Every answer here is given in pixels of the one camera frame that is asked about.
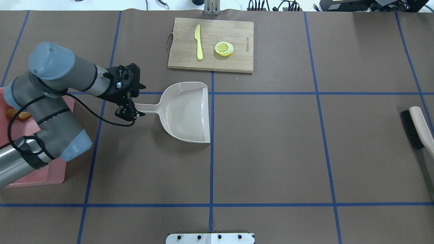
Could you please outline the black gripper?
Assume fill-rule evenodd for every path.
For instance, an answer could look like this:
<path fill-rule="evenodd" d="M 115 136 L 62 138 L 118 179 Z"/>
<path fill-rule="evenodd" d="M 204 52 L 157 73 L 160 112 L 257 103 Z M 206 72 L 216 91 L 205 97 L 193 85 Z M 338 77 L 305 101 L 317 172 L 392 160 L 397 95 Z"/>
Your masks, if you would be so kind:
<path fill-rule="evenodd" d="M 100 95 L 101 99 L 118 104 L 115 116 L 125 121 L 135 121 L 138 117 L 145 116 L 138 111 L 131 98 L 136 98 L 141 89 L 146 86 L 140 83 L 140 67 L 135 63 L 119 65 L 108 68 L 102 77 L 110 80 L 109 86 Z"/>

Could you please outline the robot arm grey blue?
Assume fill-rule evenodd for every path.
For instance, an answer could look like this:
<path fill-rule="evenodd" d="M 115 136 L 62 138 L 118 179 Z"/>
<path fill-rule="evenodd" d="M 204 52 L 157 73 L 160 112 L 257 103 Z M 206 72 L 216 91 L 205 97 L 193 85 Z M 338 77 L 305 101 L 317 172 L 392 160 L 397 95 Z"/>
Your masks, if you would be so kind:
<path fill-rule="evenodd" d="M 133 102 L 141 89 L 140 68 L 131 63 L 110 68 L 74 54 L 51 42 L 37 45 L 28 71 L 16 77 L 3 93 L 16 110 L 7 125 L 8 142 L 1 146 L 1 187 L 6 187 L 54 159 L 68 162 L 88 151 L 93 141 L 63 99 L 69 89 L 118 106 L 115 115 L 130 127 L 144 116 Z"/>

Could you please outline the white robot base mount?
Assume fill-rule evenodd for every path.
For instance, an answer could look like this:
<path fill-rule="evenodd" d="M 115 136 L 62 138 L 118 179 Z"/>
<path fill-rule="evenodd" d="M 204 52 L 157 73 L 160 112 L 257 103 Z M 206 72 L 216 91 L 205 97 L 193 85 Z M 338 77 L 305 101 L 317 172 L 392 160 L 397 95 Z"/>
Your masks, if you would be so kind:
<path fill-rule="evenodd" d="M 166 244 L 254 244 L 252 233 L 173 233 Z"/>

